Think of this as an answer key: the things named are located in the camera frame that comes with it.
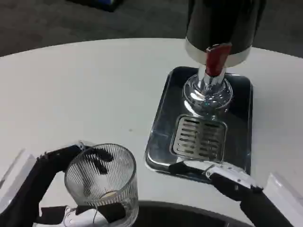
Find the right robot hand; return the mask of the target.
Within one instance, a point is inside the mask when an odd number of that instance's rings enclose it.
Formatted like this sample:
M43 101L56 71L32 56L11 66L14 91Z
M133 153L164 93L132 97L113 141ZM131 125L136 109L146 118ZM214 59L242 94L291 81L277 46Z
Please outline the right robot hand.
M228 162L184 160L170 165L169 172L206 177L221 194L238 201L256 227L303 225L303 197L278 173L271 173L262 188L243 169Z

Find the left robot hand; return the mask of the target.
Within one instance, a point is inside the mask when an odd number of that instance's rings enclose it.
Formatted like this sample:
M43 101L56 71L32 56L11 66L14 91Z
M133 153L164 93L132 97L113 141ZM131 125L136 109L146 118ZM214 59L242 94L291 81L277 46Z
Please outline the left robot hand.
M2 227L109 227L126 217L122 203L108 205L68 205L40 207L51 182L58 172L66 172L82 152L99 174L109 172L105 163L114 157L95 145L76 144L34 157L21 151L0 181L0 225Z

